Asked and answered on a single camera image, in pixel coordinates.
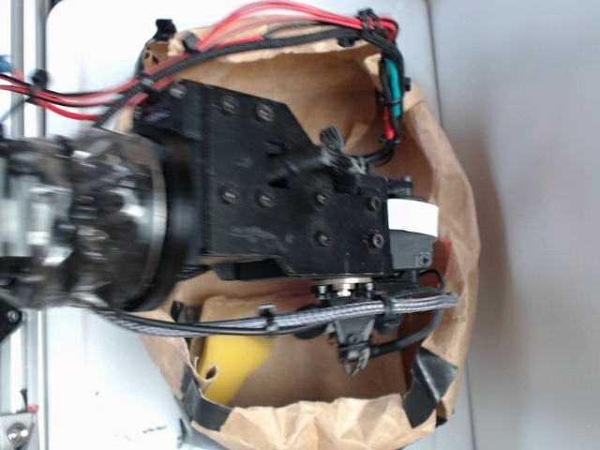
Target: white label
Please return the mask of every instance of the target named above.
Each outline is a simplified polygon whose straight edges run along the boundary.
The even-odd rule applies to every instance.
[[[408,199],[389,199],[387,217],[390,230],[422,233],[438,237],[438,207]]]

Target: robotic arm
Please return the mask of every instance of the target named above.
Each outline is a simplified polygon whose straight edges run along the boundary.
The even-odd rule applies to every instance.
[[[155,85],[153,76],[109,112]],[[328,332],[354,374],[369,357],[424,338],[441,315],[379,346],[374,329],[395,332],[403,314],[458,298],[440,274],[439,288],[420,282],[431,272],[437,207],[414,197],[409,178],[373,174],[368,158],[344,150],[334,127],[313,143],[285,104],[195,82],[154,92],[129,134],[0,137],[0,300],[92,308],[162,336]],[[206,270],[226,280],[313,280],[315,307],[205,323],[127,314],[158,307],[176,281]]]

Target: white wall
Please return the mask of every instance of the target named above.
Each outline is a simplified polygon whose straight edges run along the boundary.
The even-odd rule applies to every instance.
[[[476,447],[600,447],[600,1],[430,0],[483,238]]]

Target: black screw head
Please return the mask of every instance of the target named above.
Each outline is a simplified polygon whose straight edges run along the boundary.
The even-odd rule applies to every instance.
[[[238,114],[240,112],[240,102],[232,96],[224,96],[221,99],[221,107],[225,113]]]
[[[317,204],[320,204],[321,206],[325,206],[327,204],[327,201],[329,200],[329,198],[327,197],[327,194],[325,194],[324,192],[318,192],[317,195],[315,196],[315,200],[316,200]]]
[[[179,82],[172,84],[172,86],[169,88],[169,94],[171,94],[171,97],[177,98],[178,100],[181,100],[183,97],[185,97],[187,92],[188,89]]]
[[[431,253],[428,251],[419,251],[416,254],[416,265],[417,267],[429,267],[431,264]]]
[[[385,238],[380,232],[375,232],[370,238],[370,244],[375,248],[383,248],[385,245]]]
[[[275,196],[263,190],[259,190],[256,200],[263,208],[272,208],[275,206]]]
[[[17,323],[20,318],[21,318],[21,313],[19,311],[17,311],[16,309],[11,309],[7,313],[7,320],[10,323]]]
[[[256,115],[264,122],[271,123],[275,119],[275,110],[271,105],[259,103],[256,107]]]
[[[373,196],[368,199],[367,206],[371,211],[379,211],[379,208],[382,207],[382,200],[379,197]]]
[[[221,190],[221,200],[226,204],[234,204],[240,198],[240,194],[234,187],[224,187]]]
[[[329,244],[331,244],[331,240],[329,239],[329,236],[327,234],[325,234],[324,232],[317,232],[317,234],[315,236],[315,241],[317,242],[318,245],[320,245],[322,247],[328,247]]]

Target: metal bracket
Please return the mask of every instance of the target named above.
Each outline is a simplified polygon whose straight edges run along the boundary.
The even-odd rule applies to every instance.
[[[23,313],[0,299],[0,342],[23,321]]]

